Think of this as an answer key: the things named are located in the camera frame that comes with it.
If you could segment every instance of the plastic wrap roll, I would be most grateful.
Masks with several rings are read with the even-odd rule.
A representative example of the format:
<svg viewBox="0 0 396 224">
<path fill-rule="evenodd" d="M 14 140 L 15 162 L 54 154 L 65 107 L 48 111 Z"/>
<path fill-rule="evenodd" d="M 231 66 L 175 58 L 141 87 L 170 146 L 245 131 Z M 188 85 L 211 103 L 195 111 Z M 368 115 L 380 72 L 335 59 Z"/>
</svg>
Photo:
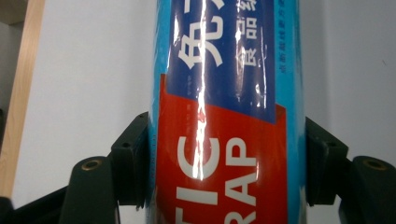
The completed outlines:
<svg viewBox="0 0 396 224">
<path fill-rule="evenodd" d="M 151 223 L 305 223 L 298 11 L 159 0 Z"/>
</svg>

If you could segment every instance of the red label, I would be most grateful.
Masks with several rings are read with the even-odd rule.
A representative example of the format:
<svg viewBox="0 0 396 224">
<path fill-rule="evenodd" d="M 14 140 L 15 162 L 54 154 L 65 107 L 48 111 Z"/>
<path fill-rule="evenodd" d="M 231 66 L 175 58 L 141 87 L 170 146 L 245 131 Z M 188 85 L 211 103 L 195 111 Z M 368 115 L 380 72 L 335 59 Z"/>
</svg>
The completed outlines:
<svg viewBox="0 0 396 224">
<path fill-rule="evenodd" d="M 166 93 L 161 82 L 159 223 L 287 223 L 286 110 L 276 123 Z"/>
</svg>

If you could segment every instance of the white wall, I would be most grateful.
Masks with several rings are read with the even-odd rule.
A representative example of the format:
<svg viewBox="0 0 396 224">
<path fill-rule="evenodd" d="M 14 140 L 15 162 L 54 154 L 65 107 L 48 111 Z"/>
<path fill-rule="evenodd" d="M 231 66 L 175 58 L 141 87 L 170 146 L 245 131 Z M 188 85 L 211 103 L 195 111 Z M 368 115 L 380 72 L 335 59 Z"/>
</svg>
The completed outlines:
<svg viewBox="0 0 396 224">
<path fill-rule="evenodd" d="M 134 117 L 149 110 L 155 4 L 46 1 L 16 207 L 66 186 L 77 162 L 106 156 Z"/>
<path fill-rule="evenodd" d="M 305 110 L 362 154 L 396 164 L 396 2 L 301 0 Z M 155 1 L 47 1 L 13 200 L 67 184 L 149 109 Z M 308 210 L 338 223 L 337 206 Z M 125 212 L 143 223 L 143 213 Z"/>
<path fill-rule="evenodd" d="M 396 165 L 396 2 L 301 0 L 308 117 L 349 146 Z M 308 210 L 338 223 L 336 206 Z"/>
</svg>

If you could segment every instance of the blue label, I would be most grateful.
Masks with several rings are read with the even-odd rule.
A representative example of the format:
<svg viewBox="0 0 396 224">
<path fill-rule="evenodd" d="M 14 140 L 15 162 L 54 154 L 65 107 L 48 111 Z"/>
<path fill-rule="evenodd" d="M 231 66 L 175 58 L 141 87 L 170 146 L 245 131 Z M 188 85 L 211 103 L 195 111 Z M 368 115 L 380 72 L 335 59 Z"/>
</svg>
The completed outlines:
<svg viewBox="0 0 396 224">
<path fill-rule="evenodd" d="M 273 1 L 172 1 L 166 89 L 275 122 Z"/>
</svg>

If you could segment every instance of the wooden board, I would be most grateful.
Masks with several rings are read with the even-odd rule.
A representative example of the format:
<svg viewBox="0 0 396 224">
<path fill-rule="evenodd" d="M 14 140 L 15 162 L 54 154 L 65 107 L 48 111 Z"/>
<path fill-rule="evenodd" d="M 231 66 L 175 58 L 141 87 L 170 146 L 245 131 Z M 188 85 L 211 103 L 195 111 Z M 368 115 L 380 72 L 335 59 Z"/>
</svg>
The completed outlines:
<svg viewBox="0 0 396 224">
<path fill-rule="evenodd" d="M 26 12 L 20 55 L 0 155 L 0 196 L 10 197 L 14 186 L 44 5 L 45 0 L 29 1 Z"/>
</svg>

